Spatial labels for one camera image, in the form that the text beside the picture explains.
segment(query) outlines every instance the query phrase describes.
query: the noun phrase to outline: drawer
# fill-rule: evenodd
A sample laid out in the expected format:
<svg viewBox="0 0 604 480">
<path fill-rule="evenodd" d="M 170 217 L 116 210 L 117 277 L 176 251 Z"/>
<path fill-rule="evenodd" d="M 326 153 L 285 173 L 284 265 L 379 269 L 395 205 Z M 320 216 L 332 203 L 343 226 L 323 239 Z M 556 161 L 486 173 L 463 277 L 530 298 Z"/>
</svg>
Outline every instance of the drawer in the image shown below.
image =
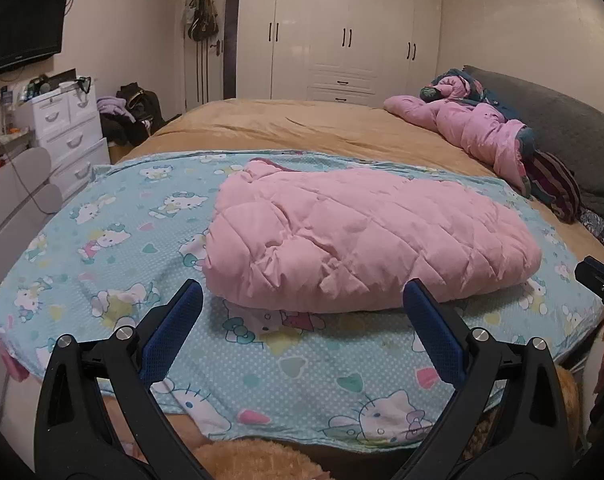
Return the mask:
<svg viewBox="0 0 604 480">
<path fill-rule="evenodd" d="M 88 183 L 93 166 L 109 163 L 106 139 L 101 139 L 79 157 L 66 156 L 49 180 L 62 192 L 62 200 L 66 200 Z"/>
<path fill-rule="evenodd" d="M 375 93 L 375 81 L 372 79 L 344 74 L 330 74 L 326 72 L 314 72 L 311 76 L 311 86 L 316 88 L 357 91 L 367 94 Z"/>
<path fill-rule="evenodd" d="M 357 92 L 339 92 L 322 88 L 307 88 L 306 93 L 309 101 L 330 101 L 333 103 L 348 103 L 352 105 L 370 105 L 373 96 L 371 94 L 360 94 Z"/>
<path fill-rule="evenodd" d="M 33 115 L 37 137 L 48 137 L 56 132 L 67 130 L 70 126 L 70 117 L 66 93 L 33 104 Z"/>
<path fill-rule="evenodd" d="M 66 96 L 71 124 L 79 124 L 98 115 L 95 85 L 90 86 L 90 91 L 87 94 L 80 88 L 74 88 L 66 92 Z"/>
<path fill-rule="evenodd" d="M 43 139 L 37 139 L 37 143 L 50 153 L 51 166 L 54 171 L 66 156 L 71 154 L 80 155 L 101 138 L 102 131 L 99 116 L 94 116 L 70 130 L 61 133 L 56 132 Z"/>
</svg>

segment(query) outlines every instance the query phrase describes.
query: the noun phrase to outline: bottle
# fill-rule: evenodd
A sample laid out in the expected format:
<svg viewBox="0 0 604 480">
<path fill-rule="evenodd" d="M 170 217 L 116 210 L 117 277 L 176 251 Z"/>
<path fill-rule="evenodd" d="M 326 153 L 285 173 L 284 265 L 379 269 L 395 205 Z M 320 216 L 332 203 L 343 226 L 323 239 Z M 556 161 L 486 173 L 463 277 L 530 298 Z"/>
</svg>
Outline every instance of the bottle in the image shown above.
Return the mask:
<svg viewBox="0 0 604 480">
<path fill-rule="evenodd" d="M 8 87 L 2 87 L 0 91 L 0 102 L 2 104 L 2 130 L 4 135 L 10 134 L 15 127 L 15 118 L 13 115 L 13 91 Z"/>
</svg>

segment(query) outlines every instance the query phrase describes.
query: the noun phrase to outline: pink blanket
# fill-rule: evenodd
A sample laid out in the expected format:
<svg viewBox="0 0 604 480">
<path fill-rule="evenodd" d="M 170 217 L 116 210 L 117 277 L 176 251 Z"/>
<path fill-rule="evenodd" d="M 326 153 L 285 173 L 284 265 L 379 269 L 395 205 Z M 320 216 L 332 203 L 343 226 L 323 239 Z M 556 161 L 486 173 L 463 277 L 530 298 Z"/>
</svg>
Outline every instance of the pink blanket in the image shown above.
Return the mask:
<svg viewBox="0 0 604 480">
<path fill-rule="evenodd" d="M 203 270 L 243 306 L 347 312 L 399 307 L 412 278 L 438 301 L 492 292 L 540 261 L 517 213 L 461 184 L 253 160 L 220 188 Z"/>
<path fill-rule="evenodd" d="M 409 95 L 395 96 L 384 102 L 384 109 L 408 123 L 441 134 L 454 146 L 492 165 L 498 176 L 528 196 L 530 189 L 516 138 L 525 125 L 517 120 L 506 121 L 486 103 L 474 107 L 451 101 L 468 94 L 465 84 L 468 85 L 462 78 L 445 77 L 435 88 L 447 99 L 425 103 Z"/>
</svg>

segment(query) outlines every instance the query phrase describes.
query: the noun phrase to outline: wall-mounted tv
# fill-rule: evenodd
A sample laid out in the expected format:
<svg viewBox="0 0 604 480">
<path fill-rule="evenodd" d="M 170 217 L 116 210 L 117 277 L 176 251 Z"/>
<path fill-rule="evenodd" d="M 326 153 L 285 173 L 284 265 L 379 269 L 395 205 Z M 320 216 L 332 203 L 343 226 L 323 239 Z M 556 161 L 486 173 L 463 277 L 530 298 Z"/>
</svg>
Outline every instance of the wall-mounted tv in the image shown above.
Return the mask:
<svg viewBox="0 0 604 480">
<path fill-rule="evenodd" d="M 62 51 L 66 0 L 0 0 L 0 73 Z"/>
</svg>

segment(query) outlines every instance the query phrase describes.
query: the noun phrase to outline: door handle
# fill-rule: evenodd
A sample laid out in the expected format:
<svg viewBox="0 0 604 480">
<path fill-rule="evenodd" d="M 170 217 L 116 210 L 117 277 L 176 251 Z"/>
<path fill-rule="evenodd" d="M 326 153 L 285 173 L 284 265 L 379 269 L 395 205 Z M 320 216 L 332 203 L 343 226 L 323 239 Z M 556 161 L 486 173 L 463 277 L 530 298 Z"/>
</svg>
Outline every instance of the door handle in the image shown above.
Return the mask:
<svg viewBox="0 0 604 480">
<path fill-rule="evenodd" d="M 55 112 L 54 114 L 47 115 L 45 117 L 47 123 L 54 123 L 56 118 L 60 116 L 59 112 Z"/>
<path fill-rule="evenodd" d="M 78 180 L 81 180 L 82 178 L 86 177 L 88 175 L 88 172 L 90 171 L 90 162 L 88 162 L 86 164 L 86 167 L 83 170 L 77 170 L 75 172 L 75 177 L 77 177 Z"/>
<path fill-rule="evenodd" d="M 220 40 L 217 40 L 217 43 L 213 43 L 209 48 L 214 48 L 215 49 L 215 55 L 219 56 L 220 55 L 221 46 L 222 46 L 222 42 Z"/>
<path fill-rule="evenodd" d="M 82 137 L 83 136 L 84 136 L 84 134 L 79 134 L 74 139 L 67 140 L 66 141 L 66 146 L 68 146 L 69 148 L 77 148 L 82 143 Z"/>
</svg>

